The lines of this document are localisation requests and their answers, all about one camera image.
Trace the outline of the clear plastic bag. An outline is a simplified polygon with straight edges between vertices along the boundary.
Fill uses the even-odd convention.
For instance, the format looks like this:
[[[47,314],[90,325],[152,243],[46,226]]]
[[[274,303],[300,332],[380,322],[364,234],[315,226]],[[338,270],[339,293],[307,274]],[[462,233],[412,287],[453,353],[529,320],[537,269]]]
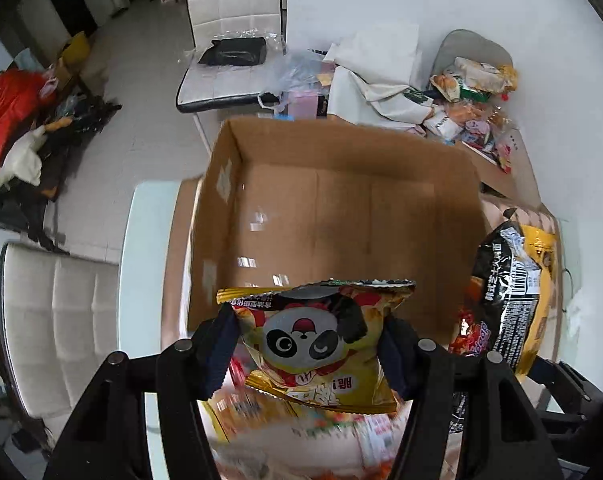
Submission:
[[[288,92],[315,89],[319,92],[318,116],[325,116],[329,101],[335,65],[325,62],[326,51],[288,50],[274,62],[274,68],[265,84],[265,90],[257,96],[264,110],[274,115],[288,116]]]

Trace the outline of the red bag on floor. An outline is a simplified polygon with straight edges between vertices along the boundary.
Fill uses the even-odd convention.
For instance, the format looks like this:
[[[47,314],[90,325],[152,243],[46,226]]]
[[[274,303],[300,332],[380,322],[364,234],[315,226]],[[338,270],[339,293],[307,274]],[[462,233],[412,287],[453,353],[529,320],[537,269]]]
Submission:
[[[0,166],[16,136],[55,101],[58,80],[49,73],[10,68],[0,73]]]

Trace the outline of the white canvas tote bag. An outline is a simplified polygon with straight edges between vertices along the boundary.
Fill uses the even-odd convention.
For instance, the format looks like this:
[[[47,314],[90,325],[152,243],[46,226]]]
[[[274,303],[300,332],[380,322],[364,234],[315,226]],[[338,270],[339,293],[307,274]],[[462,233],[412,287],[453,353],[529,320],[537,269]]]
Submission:
[[[375,25],[332,44],[335,66],[327,114],[354,125],[407,130],[434,115],[434,101],[414,85],[421,66],[419,26]]]

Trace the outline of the black yellow snack bag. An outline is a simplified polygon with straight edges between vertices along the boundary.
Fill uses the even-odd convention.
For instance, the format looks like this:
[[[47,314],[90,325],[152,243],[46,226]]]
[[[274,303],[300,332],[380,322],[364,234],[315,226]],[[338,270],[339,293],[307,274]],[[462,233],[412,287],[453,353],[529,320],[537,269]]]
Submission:
[[[457,356],[498,352],[517,378],[533,367],[554,297],[556,239],[505,220],[478,246],[449,344]]]

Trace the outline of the pink box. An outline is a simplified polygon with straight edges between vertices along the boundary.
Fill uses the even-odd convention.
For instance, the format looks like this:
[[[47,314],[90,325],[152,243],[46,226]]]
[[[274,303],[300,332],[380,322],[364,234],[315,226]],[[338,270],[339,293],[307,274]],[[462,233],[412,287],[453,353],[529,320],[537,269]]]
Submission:
[[[319,96],[315,89],[288,92],[286,113],[294,119],[315,119],[318,114]]]

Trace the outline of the yellow panda snack bag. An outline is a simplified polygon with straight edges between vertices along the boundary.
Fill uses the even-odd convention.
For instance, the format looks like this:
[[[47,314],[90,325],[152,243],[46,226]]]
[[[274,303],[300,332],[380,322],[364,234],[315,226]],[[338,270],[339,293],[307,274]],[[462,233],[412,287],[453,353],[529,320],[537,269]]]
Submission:
[[[298,287],[219,290],[254,362],[244,386],[311,408],[358,415],[396,411],[377,345],[411,280],[327,280]]]

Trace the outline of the yellow orange snack bag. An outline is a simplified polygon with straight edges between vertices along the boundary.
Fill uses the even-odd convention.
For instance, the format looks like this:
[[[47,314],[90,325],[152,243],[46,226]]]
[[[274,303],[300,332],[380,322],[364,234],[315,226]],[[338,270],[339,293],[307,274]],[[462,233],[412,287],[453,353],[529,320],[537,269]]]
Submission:
[[[385,479],[411,404],[359,415],[228,387],[198,408],[224,479]]]

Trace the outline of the white chair near table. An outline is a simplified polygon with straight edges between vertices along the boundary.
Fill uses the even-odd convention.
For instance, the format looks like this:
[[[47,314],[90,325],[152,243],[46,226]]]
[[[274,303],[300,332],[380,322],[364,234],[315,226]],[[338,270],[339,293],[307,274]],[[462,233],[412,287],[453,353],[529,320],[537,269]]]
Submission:
[[[0,327],[18,400],[33,418],[71,411],[116,349],[118,266],[9,243]]]

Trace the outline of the black bag on chair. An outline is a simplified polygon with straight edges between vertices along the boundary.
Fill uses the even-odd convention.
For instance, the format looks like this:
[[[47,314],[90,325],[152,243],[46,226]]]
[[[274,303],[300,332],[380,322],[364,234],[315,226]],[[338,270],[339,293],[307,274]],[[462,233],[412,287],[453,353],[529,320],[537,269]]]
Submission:
[[[214,39],[198,63],[206,66],[256,66],[266,60],[267,43],[262,37]]]

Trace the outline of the open cardboard box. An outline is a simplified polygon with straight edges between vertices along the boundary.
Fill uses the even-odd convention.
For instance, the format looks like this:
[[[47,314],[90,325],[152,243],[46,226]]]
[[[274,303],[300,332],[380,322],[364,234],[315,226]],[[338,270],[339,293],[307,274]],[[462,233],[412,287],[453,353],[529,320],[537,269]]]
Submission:
[[[411,134],[227,120],[204,174],[178,186],[163,344],[213,318],[221,289],[328,278],[415,281],[397,315],[446,344],[476,248],[507,208],[480,192],[488,180],[470,152]]]

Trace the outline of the white goose plush toy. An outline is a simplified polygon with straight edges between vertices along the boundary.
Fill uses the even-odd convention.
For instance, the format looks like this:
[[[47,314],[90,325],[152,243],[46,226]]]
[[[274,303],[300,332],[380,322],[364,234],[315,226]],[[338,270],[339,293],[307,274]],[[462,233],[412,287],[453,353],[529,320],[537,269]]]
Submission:
[[[49,133],[68,127],[73,118],[65,116],[50,124],[29,130],[21,136],[6,154],[0,166],[0,188],[17,178],[31,185],[40,183],[42,161],[38,150],[47,141]]]

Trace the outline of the white chair far side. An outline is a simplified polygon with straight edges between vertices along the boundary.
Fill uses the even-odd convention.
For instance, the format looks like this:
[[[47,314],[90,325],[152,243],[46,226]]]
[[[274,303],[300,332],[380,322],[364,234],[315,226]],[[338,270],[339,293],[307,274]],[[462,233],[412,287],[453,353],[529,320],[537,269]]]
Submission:
[[[254,104],[268,90],[284,53],[282,0],[187,0],[194,51],[176,95],[183,114]],[[255,66],[201,62],[216,40],[262,38],[265,61]]]

